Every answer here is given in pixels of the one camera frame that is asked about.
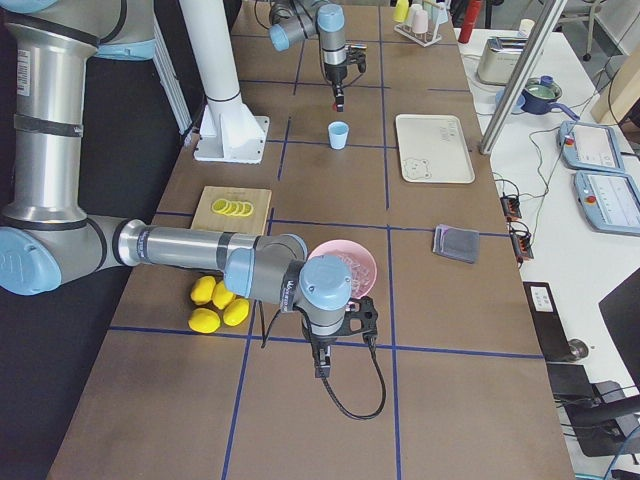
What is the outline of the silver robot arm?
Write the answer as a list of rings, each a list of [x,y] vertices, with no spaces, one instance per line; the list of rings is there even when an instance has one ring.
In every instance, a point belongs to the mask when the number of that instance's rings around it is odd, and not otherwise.
[[[318,37],[324,77],[331,84],[335,109],[342,112],[348,65],[342,7],[331,1],[274,1],[269,21],[269,36],[279,52]]]
[[[293,1],[272,7],[278,51],[319,35],[336,107],[347,66],[342,7]],[[207,97],[196,159],[258,164],[269,126],[240,93],[223,1],[179,1]],[[112,266],[161,264],[220,271],[246,298],[300,311],[316,376],[329,372],[329,345],[349,335],[351,275],[338,258],[306,260],[295,235],[251,236],[89,217],[78,182],[86,62],[147,60],[155,53],[154,1],[1,1],[17,42],[14,200],[2,210],[1,287],[35,295]]]

